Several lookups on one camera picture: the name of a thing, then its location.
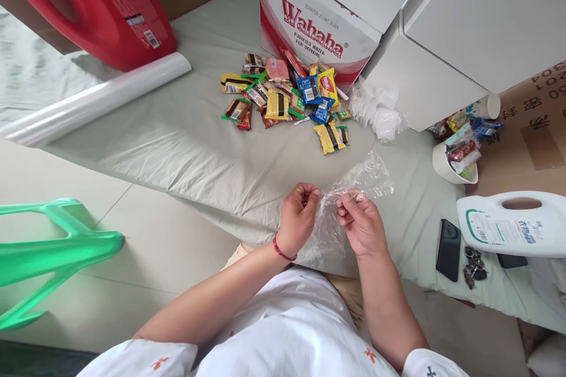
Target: mattress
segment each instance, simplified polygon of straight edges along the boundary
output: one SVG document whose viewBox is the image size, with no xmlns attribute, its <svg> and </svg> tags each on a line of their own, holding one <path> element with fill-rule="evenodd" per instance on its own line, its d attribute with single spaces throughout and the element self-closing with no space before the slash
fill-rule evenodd
<svg viewBox="0 0 566 377">
<path fill-rule="evenodd" d="M 13 20 L 5 12 L 0 18 L 4 23 Z M 436 142 L 429 133 L 408 130 L 394 142 L 381 144 L 369 128 L 350 121 L 351 147 L 324 156 L 311 123 L 265 129 L 254 112 L 253 129 L 246 132 L 221 120 L 234 97 L 221 92 L 220 75 L 239 72 L 246 53 L 263 52 L 259 0 L 213 0 L 172 26 L 178 51 L 193 71 L 44 149 L 95 171 L 169 193 L 256 246 L 269 241 L 277 230 L 282 200 L 299 181 L 324 191 L 374 150 L 394 184 L 394 193 L 376 203 L 403 278 L 566 332 L 561 295 L 543 273 L 506 271 L 497 265 L 495 255 L 486 254 L 489 277 L 469 290 L 463 276 L 453 283 L 436 271 L 440 219 L 458 223 L 456 200 L 464 191 L 435 173 L 432 148 Z M 9 47 L 2 41 L 2 49 L 8 49 L 10 56 L 3 53 L 0 58 L 5 77 L 0 82 L 0 121 L 17 119 L 115 75 L 89 55 L 62 57 L 25 27 L 0 27 L 3 40 L 7 34 L 17 39 L 18 31 L 32 41 L 14 41 Z M 542 267 L 548 263 L 541 261 Z M 324 257 L 300 256 L 299 262 L 358 276 L 348 246 L 345 256 L 336 246 L 335 252 Z"/>
</svg>

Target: plastic wrap roll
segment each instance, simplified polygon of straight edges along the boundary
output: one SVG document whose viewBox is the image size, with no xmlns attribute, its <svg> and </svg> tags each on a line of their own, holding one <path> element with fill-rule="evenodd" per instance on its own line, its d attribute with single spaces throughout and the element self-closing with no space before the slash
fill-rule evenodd
<svg viewBox="0 0 566 377">
<path fill-rule="evenodd" d="M 189 72 L 178 52 L 83 90 L 0 128 L 0 137 L 41 147 Z"/>
</svg>

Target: white detergent bottle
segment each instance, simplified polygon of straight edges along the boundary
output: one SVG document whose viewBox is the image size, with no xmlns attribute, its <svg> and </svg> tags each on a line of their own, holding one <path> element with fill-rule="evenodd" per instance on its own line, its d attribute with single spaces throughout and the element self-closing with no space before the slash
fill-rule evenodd
<svg viewBox="0 0 566 377">
<path fill-rule="evenodd" d="M 534 209 L 507 209 L 510 201 L 534 199 Z M 456 202 L 466 243 L 485 252 L 566 257 L 566 197 L 544 191 L 512 191 Z"/>
</svg>

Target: red bracelet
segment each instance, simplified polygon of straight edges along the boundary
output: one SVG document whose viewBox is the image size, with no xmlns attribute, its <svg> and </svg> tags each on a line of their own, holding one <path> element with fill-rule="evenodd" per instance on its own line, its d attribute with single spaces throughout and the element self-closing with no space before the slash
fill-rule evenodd
<svg viewBox="0 0 566 377">
<path fill-rule="evenodd" d="M 293 262 L 295 259 L 297 259 L 297 255 L 295 255 L 294 258 L 290 258 L 288 256 L 286 256 L 281 249 L 279 249 L 279 246 L 277 246 L 277 233 L 275 233 L 275 235 L 273 236 L 273 248 L 275 249 L 275 251 L 277 252 L 277 254 L 279 256 L 282 256 L 285 260 L 289 261 L 289 262 Z"/>
</svg>

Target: laundry detergent bottle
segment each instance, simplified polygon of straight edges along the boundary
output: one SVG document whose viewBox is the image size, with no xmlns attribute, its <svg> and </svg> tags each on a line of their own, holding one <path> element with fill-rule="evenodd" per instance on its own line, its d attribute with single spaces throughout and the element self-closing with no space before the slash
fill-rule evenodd
<svg viewBox="0 0 566 377">
<path fill-rule="evenodd" d="M 176 49 L 157 0 L 28 0 L 76 45 L 121 71 L 131 71 Z"/>
<path fill-rule="evenodd" d="M 475 249 L 527 257 L 566 257 L 564 196 L 512 191 L 464 197 L 456 207 L 462 236 Z"/>
</svg>

